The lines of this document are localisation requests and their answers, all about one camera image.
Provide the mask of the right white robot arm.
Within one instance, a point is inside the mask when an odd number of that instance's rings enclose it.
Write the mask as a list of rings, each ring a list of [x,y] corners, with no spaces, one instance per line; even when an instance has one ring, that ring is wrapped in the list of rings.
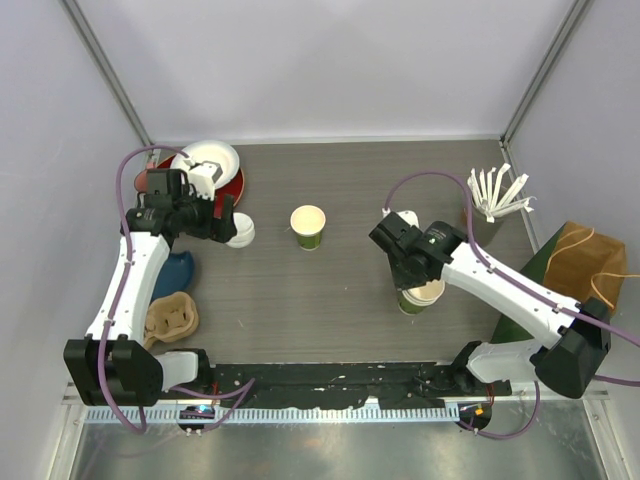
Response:
[[[441,221],[426,230],[388,213],[370,232],[387,255],[399,291],[442,280],[481,299],[519,324],[529,339],[471,342],[451,371],[457,391],[477,393],[494,382],[538,381],[558,395],[578,399],[611,345],[608,307],[598,298],[580,302],[522,276]]]

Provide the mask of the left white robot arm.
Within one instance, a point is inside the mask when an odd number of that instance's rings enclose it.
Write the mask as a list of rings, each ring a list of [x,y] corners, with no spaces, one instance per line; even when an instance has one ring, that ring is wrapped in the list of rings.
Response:
[[[219,195],[221,168],[152,169],[147,189],[125,213],[116,268],[95,320],[81,339],[69,340],[63,358],[83,403],[149,407],[175,386],[190,398],[213,385],[202,349],[154,356],[144,347],[144,327],[159,273],[182,234],[228,242],[236,235],[233,198]]]

